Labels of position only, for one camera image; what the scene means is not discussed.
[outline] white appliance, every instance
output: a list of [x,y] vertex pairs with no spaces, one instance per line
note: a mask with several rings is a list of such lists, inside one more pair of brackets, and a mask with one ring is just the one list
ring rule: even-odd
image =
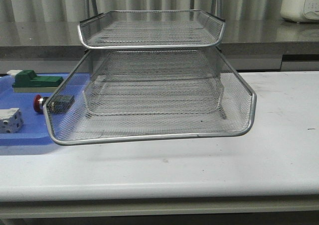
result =
[[283,0],[280,15],[295,22],[319,22],[319,0]]

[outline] white table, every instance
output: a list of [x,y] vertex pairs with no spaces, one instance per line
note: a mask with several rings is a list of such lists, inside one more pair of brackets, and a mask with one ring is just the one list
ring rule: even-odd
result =
[[319,210],[319,72],[241,75],[240,137],[0,146],[0,218]]

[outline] green electronic component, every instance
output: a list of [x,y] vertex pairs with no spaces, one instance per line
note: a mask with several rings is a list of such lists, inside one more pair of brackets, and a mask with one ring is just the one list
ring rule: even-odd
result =
[[12,87],[15,92],[54,92],[62,81],[62,77],[38,76],[34,70],[23,70],[15,76]]

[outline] tray rim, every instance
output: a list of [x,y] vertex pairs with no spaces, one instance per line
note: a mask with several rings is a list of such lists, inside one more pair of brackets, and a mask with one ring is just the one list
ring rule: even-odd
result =
[[[194,132],[194,133],[173,133],[173,134],[156,134],[156,135],[134,135],[134,136],[123,136],[123,137],[113,137],[113,138],[95,138],[95,139],[80,139],[80,140],[72,140],[72,141],[63,141],[56,139],[54,136],[54,131],[50,123],[49,113],[47,111],[47,102],[51,101],[52,97],[55,95],[53,93],[48,100],[45,102],[43,106],[43,113],[45,115],[45,121],[48,129],[48,133],[51,139],[63,146],[69,145],[89,145],[89,144],[102,144],[102,143],[113,143],[113,142],[129,142],[129,141],[143,141],[143,140],[162,140],[162,139],[186,139],[186,138],[207,138],[207,137],[235,137],[246,134],[253,126],[256,112],[256,103],[257,103],[257,95],[255,91],[248,85],[248,83],[239,75],[239,73],[230,65],[225,56],[215,47],[213,48],[218,56],[227,64],[232,73],[237,77],[237,79],[246,87],[247,90],[252,94],[251,96],[251,106],[249,112],[249,119],[247,127],[242,129],[241,131],[235,132]],[[86,53],[83,58],[78,62],[75,68],[70,72],[69,76],[60,84],[60,86],[56,89],[56,92],[60,90],[61,87],[66,84],[69,79],[72,77],[74,72],[78,69],[79,66],[83,63],[83,61],[92,53],[90,50]]]
[[[112,13],[112,12],[116,12],[116,13],[140,13],[140,12],[153,12],[153,13],[161,13],[161,12],[200,12],[203,14],[206,14],[210,17],[214,17],[216,19],[218,19],[219,21],[222,22],[222,28],[220,30],[220,36],[219,39],[214,42],[214,43],[209,43],[209,44],[178,44],[178,45],[135,45],[135,46],[90,46],[88,44],[85,43],[83,36],[82,36],[82,31],[81,31],[81,27],[96,21],[102,17],[105,17],[107,14]],[[77,29],[78,29],[78,34],[79,34],[79,38],[80,41],[82,43],[82,45],[84,47],[86,47],[87,49],[142,49],[142,48],[191,48],[191,47],[210,47],[210,46],[217,46],[221,43],[221,40],[223,38],[224,35],[224,31],[225,31],[225,20],[222,18],[219,18],[209,12],[200,10],[200,9],[189,9],[189,10],[112,10],[106,13],[100,13],[96,16],[93,16],[91,18],[88,18],[86,20],[80,21],[80,23],[77,25]]]

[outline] metal mesh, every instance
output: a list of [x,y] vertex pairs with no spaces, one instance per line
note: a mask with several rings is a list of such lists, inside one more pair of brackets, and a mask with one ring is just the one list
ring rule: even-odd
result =
[[79,25],[90,48],[217,45],[224,22],[200,10],[112,11]]
[[[252,119],[253,93],[215,49],[91,51],[85,62],[46,103],[58,143],[231,136]],[[65,113],[50,110],[58,95],[75,96]]]

